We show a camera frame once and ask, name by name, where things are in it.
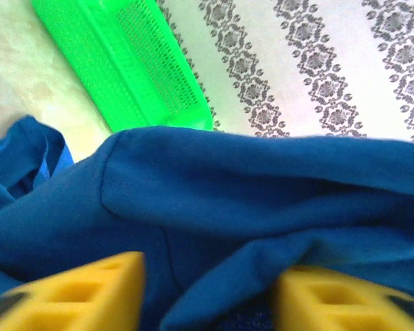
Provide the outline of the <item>green plastic basket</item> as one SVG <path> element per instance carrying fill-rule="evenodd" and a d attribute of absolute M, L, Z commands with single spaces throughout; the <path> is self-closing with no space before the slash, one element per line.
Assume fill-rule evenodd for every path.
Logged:
<path fill-rule="evenodd" d="M 32 0 L 113 132 L 211 130 L 208 102 L 156 0 Z"/>

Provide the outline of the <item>blue t-shirt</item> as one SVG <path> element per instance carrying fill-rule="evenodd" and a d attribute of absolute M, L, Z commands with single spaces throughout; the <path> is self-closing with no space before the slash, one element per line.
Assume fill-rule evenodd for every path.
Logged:
<path fill-rule="evenodd" d="M 72 160 L 26 116 L 0 140 L 0 295 L 125 251 L 146 258 L 141 331 L 202 331 L 295 264 L 414 297 L 414 144 L 137 128 Z"/>

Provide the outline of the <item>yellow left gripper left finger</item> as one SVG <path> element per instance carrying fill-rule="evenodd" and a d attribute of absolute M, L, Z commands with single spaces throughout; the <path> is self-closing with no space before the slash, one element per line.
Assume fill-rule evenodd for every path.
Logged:
<path fill-rule="evenodd" d="M 143 254 L 116 254 L 4 292 L 0 331 L 138 331 L 144 287 Z"/>

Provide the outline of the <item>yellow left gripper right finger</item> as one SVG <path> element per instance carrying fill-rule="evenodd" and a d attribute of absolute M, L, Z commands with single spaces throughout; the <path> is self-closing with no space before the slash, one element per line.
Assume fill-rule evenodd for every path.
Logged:
<path fill-rule="evenodd" d="M 322 268 L 279 276 L 279 331 L 414 331 L 414 298 Z"/>

